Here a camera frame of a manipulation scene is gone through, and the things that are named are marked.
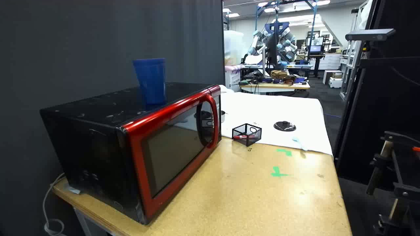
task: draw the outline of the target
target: green tape mark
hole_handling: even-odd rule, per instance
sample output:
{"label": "green tape mark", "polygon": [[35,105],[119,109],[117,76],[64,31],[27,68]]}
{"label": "green tape mark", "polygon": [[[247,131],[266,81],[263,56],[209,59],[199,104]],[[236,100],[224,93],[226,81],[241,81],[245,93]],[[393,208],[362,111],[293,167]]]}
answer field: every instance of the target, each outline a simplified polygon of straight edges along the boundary
{"label": "green tape mark", "polygon": [[283,173],[283,172],[280,170],[280,167],[276,165],[276,167],[274,167],[274,173],[272,173],[272,176],[282,178],[282,177],[288,176],[288,174]]}
{"label": "green tape mark", "polygon": [[291,151],[291,149],[282,149],[282,148],[279,148],[278,152],[279,152],[279,153],[283,153],[283,152],[284,152],[288,157],[292,157],[292,151]]}

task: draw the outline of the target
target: ceiling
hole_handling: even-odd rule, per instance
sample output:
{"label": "ceiling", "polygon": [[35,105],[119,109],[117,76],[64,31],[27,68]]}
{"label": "ceiling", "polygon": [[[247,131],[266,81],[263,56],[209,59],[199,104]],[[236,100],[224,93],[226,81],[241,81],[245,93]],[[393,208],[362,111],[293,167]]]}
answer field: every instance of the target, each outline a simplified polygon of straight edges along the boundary
{"label": "ceiling", "polygon": [[[242,18],[255,18],[257,9],[259,8],[259,3],[268,3],[271,0],[225,0],[225,8],[229,8],[232,13],[238,13],[240,17],[230,18],[232,21],[242,20]],[[305,1],[297,1],[297,0],[279,0],[288,4],[282,4],[279,10],[280,13],[292,13],[292,12],[303,12],[305,14],[310,13],[310,8]],[[322,1],[329,0],[318,0],[320,7],[318,9],[327,9],[327,8],[341,8],[347,5],[356,5],[363,4],[366,0],[330,0],[330,4],[322,5]],[[264,16],[275,16],[275,13],[267,13],[264,12],[262,17]]]}

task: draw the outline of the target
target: table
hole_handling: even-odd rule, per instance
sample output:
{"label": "table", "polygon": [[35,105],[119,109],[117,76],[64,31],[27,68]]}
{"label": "table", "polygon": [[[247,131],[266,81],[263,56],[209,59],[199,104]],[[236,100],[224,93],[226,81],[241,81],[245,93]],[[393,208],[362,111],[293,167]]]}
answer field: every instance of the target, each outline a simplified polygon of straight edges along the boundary
{"label": "table", "polygon": [[150,226],[89,194],[54,193],[112,235],[352,235],[330,155],[276,146],[220,147]]}
{"label": "table", "polygon": [[241,89],[251,92],[251,93],[276,93],[276,92],[295,92],[295,90],[308,90],[310,89],[310,84],[247,84],[241,85]]}

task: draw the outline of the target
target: plastic cup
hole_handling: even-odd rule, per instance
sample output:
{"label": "plastic cup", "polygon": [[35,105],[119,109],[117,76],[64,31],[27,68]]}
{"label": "plastic cup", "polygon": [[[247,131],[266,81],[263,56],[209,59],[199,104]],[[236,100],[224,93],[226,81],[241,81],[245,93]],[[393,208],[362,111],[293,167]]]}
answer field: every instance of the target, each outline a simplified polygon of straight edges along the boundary
{"label": "plastic cup", "polygon": [[166,66],[163,59],[138,59],[133,62],[146,106],[166,104]]}

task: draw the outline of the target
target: red microwave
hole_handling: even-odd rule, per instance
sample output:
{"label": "red microwave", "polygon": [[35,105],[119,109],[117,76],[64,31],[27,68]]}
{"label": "red microwave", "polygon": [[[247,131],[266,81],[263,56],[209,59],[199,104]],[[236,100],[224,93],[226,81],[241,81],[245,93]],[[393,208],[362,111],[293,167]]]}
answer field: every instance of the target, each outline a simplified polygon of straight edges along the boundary
{"label": "red microwave", "polygon": [[41,110],[69,184],[144,224],[159,215],[221,140],[221,89],[167,84],[145,109],[138,88]]}

